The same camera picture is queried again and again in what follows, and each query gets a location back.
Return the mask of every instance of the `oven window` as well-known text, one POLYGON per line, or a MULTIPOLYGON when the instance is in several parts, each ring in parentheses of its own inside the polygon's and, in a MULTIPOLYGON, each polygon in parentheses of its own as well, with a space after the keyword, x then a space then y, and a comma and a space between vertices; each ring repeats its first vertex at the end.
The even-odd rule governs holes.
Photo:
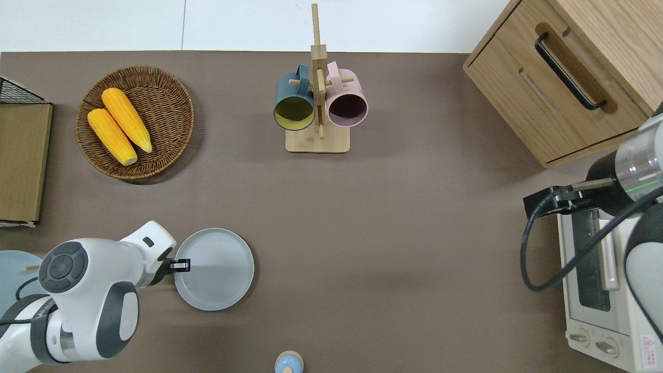
MULTIPOLYGON (((599 230, 599 211, 586 210, 571 215, 573 223, 573 246, 577 253, 599 230)), ((599 311, 610 311, 610 294, 601 284, 599 264, 600 247, 591 250, 575 268, 578 279, 580 304, 599 311)))

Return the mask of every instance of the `mug handle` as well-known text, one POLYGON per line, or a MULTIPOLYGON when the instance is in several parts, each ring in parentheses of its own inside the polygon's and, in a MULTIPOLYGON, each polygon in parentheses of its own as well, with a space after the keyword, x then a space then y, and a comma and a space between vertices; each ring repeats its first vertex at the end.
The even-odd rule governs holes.
POLYGON ((343 91, 343 82, 341 81, 341 73, 338 70, 338 64, 336 61, 330 62, 327 64, 327 69, 330 72, 331 86, 336 94, 339 94, 343 91))
POLYGON ((308 86, 310 85, 308 80, 308 66, 305 64, 300 64, 297 68, 297 79, 299 80, 299 87, 297 87, 297 94, 300 96, 306 96, 308 94, 308 86))

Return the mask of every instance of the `oven door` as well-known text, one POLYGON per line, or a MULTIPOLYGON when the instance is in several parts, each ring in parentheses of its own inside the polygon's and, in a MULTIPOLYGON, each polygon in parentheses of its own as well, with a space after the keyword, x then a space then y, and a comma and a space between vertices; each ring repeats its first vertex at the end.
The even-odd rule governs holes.
MULTIPOLYGON (((584 210, 561 216, 562 263, 612 217, 600 210, 584 210)), ((617 226, 566 277, 568 317, 573 320, 629 335, 628 285, 624 278, 624 248, 637 219, 617 226)))

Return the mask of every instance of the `white toaster oven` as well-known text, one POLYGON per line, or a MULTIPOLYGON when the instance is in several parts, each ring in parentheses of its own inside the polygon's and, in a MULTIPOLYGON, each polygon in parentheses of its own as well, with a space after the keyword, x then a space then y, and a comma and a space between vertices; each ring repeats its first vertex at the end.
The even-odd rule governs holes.
MULTIPOLYGON (((562 265, 610 218, 600 210, 558 215, 562 265)), ((624 276, 624 250, 637 221, 617 226, 564 279, 566 338, 572 348, 627 372, 663 372, 661 341, 624 276)))

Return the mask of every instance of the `black button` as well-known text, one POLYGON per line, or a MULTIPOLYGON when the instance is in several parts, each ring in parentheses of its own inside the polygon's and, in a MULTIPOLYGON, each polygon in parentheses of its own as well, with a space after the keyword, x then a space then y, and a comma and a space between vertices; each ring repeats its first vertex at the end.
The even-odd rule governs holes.
POLYGON ((48 280, 46 281, 44 289, 56 293, 56 292, 61 292, 63 289, 67 289, 69 285, 70 283, 67 280, 60 280, 60 281, 48 280))
POLYGON ((85 267, 85 255, 78 254, 74 257, 74 266, 72 267, 72 277, 79 279, 83 274, 83 267, 85 267))
POLYGON ((41 281, 48 277, 48 264, 50 263, 51 259, 53 259, 53 257, 50 254, 47 255, 39 266, 39 279, 41 281))
POLYGON ((81 246, 80 243, 78 242, 65 242, 63 244, 57 245, 51 253, 53 255, 60 255, 62 253, 67 253, 67 254, 72 254, 74 255, 78 249, 82 249, 83 247, 81 246))
POLYGON ((147 245, 148 248, 154 246, 154 242, 150 240, 149 237, 143 237, 143 242, 147 245))
POLYGON ((50 265, 48 266, 48 272, 50 275, 56 279, 61 279, 66 277, 74 266, 74 262, 71 257, 67 254, 56 256, 50 265))

